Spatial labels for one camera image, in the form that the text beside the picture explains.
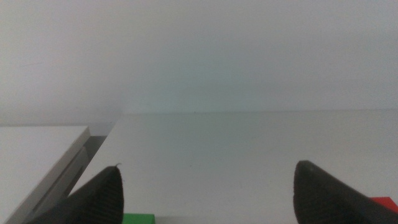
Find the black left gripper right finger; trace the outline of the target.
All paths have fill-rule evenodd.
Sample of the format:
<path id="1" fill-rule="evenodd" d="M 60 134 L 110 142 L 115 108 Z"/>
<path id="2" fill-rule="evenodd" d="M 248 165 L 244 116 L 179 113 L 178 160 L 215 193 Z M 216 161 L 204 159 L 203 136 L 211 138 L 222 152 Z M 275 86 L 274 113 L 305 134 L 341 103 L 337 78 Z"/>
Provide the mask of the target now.
<path id="1" fill-rule="evenodd" d="M 299 161 L 295 167 L 293 205 L 303 224 L 397 224 L 397 212 L 310 161 Z"/>

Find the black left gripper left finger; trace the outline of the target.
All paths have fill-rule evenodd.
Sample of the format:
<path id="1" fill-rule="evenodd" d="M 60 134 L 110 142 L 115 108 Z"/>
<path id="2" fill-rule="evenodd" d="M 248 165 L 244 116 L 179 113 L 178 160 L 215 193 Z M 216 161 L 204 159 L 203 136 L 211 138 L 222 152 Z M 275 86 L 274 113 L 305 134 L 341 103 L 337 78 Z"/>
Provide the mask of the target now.
<path id="1" fill-rule="evenodd" d="M 123 181 L 118 167 L 108 166 L 56 206 L 28 224 L 121 224 Z"/>

